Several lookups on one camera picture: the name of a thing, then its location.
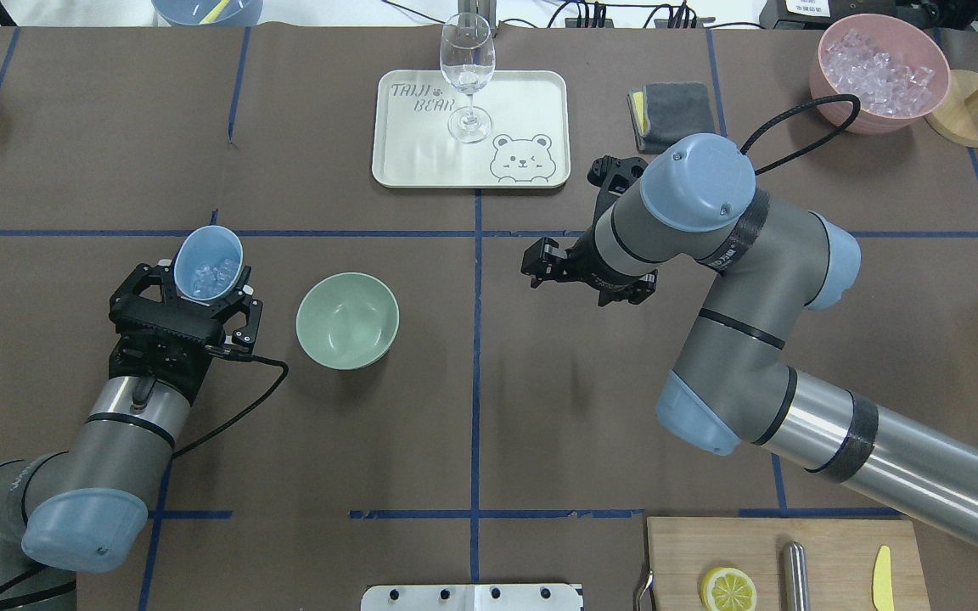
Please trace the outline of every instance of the tray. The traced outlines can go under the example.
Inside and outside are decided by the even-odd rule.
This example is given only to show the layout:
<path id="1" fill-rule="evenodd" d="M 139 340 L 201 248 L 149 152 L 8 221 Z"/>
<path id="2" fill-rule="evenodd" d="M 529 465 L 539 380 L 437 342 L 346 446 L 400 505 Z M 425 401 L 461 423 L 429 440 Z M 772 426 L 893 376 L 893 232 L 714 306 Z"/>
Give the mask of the tray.
<path id="1" fill-rule="evenodd" d="M 492 117 L 480 143 L 458 142 L 447 117 L 466 104 L 439 70 L 393 70 L 379 80 L 372 175 L 402 187 L 552 188 L 571 173 L 563 78 L 547 70 L 497 70 L 474 105 Z M 541 161 L 520 169 L 512 156 Z M 539 156 L 547 155 L 551 163 Z"/>
<path id="2" fill-rule="evenodd" d="M 779 611 L 779 554 L 788 541 L 807 550 L 812 608 L 873 611 L 874 558 L 887 545 L 896 608 L 930 610 L 915 530 L 906 519 L 648 518 L 656 607 L 702 608 L 701 577 L 715 566 L 737 566 L 756 584 L 757 611 Z"/>

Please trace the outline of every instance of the white tray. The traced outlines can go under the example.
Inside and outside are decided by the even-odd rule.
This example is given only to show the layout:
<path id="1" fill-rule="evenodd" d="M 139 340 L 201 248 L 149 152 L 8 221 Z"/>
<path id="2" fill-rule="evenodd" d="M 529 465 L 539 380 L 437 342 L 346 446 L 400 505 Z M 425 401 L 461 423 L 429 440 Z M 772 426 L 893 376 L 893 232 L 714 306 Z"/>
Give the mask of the white tray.
<path id="1" fill-rule="evenodd" d="M 560 74 L 497 70 L 474 105 L 492 134 L 464 144 L 447 117 L 466 104 L 439 70 L 393 70 L 379 80 L 372 175 L 386 187 L 551 188 L 571 171 L 568 105 Z M 520 167 L 517 161 L 527 161 Z M 531 170 L 534 165 L 542 166 Z"/>

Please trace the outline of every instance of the white label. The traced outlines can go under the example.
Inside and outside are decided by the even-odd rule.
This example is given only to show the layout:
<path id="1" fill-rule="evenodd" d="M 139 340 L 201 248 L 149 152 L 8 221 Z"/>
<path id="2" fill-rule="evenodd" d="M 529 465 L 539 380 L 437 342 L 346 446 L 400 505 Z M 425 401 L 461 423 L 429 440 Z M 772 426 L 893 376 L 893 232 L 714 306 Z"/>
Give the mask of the white label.
<path id="1" fill-rule="evenodd" d="M 787 10 L 799 15 L 830 17 L 828 0 L 787 0 Z"/>

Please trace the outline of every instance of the lemon slice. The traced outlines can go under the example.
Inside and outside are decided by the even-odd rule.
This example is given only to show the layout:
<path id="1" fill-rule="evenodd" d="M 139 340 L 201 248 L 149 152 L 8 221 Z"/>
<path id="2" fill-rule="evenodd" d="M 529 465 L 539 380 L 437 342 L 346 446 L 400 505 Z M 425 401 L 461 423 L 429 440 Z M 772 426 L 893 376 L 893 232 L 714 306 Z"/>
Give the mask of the lemon slice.
<path id="1" fill-rule="evenodd" d="M 754 611 L 757 588 L 746 573 L 718 566 L 700 581 L 700 599 L 707 611 Z"/>

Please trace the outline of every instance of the robotic arm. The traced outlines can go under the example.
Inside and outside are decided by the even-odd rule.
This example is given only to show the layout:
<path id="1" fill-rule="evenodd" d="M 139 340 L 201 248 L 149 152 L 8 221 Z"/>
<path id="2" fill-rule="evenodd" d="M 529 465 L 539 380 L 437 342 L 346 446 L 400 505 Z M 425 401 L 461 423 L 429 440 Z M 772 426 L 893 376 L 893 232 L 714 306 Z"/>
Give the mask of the robotic arm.
<path id="1" fill-rule="evenodd" d="M 978 546 L 978 450 L 779 362 L 803 306 L 828 308 L 858 275 L 850 233 L 757 188 L 726 138 L 695 134 L 644 167 L 603 158 L 594 224 L 524 254 L 531 286 L 584 282 L 599 305 L 639 303 L 655 268 L 692 256 L 718 276 L 657 403 L 660 422 L 728 455 L 748 440 Z"/>
<path id="2" fill-rule="evenodd" d="M 139 264 L 112 294 L 120 340 L 74 447 L 0 464 L 0 608 L 76 608 L 75 572 L 126 559 L 213 357 L 252 359 L 263 305 L 250 274 L 203 305 L 176 293 L 171 261 Z M 141 295 L 150 287 L 160 301 Z M 247 324 L 226 336 L 238 313 Z"/>

